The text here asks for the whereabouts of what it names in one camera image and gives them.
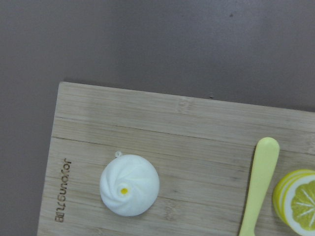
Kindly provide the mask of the bamboo cutting board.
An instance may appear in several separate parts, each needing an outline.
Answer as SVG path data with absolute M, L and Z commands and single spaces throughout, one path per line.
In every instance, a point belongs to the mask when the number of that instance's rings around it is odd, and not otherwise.
M 61 82 L 37 233 L 236 236 L 264 137 L 281 151 L 255 233 L 292 236 L 271 196 L 287 173 L 314 169 L 314 113 Z M 136 217 L 100 198 L 100 175 L 117 151 L 146 158 L 160 178 L 156 202 Z

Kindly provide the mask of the lower lemon slice stack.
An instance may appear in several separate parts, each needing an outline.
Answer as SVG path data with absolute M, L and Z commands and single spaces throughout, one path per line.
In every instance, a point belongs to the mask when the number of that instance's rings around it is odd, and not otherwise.
M 315 172 L 299 169 L 276 185 L 272 202 L 277 216 L 300 236 L 315 234 Z

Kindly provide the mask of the white steamed bun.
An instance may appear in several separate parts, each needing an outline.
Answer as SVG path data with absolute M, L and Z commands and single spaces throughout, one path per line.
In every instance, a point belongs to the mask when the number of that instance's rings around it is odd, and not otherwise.
M 112 212 L 131 217 L 143 214 L 154 204 L 159 185 L 158 173 L 147 159 L 117 151 L 100 176 L 99 191 Z

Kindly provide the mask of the yellow plastic knife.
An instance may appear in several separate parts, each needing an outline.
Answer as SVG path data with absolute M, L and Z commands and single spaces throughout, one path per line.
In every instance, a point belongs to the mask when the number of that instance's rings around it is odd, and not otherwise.
M 279 143 L 271 137 L 260 139 L 255 147 L 240 236 L 255 235 L 255 226 L 275 171 L 279 152 Z

